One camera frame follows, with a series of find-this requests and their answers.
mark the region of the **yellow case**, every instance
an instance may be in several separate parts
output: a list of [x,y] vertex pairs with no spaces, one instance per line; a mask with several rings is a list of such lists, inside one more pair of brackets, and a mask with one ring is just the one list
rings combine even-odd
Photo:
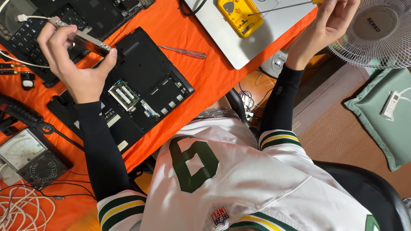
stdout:
[[217,5],[242,38],[250,36],[264,20],[252,0],[218,0]]

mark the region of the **nfl logo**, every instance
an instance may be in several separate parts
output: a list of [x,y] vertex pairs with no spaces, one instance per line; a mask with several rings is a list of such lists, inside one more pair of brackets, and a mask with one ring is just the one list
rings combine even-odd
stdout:
[[226,212],[226,209],[221,207],[216,209],[212,214],[211,214],[211,220],[214,221],[215,226],[219,225],[225,225],[226,220],[230,219],[229,214]]

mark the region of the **green cushion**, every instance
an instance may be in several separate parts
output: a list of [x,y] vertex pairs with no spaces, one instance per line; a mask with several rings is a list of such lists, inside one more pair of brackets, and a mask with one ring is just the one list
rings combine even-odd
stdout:
[[[392,91],[402,93],[391,119],[380,113]],[[344,103],[384,152],[391,171],[411,162],[410,100],[411,74],[402,68],[384,70],[355,99]]]

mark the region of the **person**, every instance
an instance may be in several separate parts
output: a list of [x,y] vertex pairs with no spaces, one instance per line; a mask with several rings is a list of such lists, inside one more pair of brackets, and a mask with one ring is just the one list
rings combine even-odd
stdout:
[[293,102],[310,58],[340,38],[360,0],[326,0],[291,45],[265,108],[259,141],[231,109],[211,109],[160,149],[148,195],[133,191],[101,115],[99,97],[116,64],[77,69],[67,36],[45,25],[38,37],[50,68],[73,96],[103,231],[376,231],[372,214],[315,166],[291,131]]

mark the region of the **green and yellow striped sleeve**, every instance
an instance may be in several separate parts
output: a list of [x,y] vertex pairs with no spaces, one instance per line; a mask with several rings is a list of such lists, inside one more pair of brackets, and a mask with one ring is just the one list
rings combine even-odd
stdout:
[[295,228],[274,219],[268,215],[261,212],[256,212],[252,214],[245,215],[237,223],[230,225],[230,228],[245,228],[251,227],[256,228],[260,231],[297,231]]
[[272,130],[264,132],[261,135],[259,141],[259,149],[262,151],[266,147],[284,143],[294,144],[302,147],[294,132],[285,130]]
[[141,222],[147,197],[125,190],[97,203],[102,231],[130,230]]

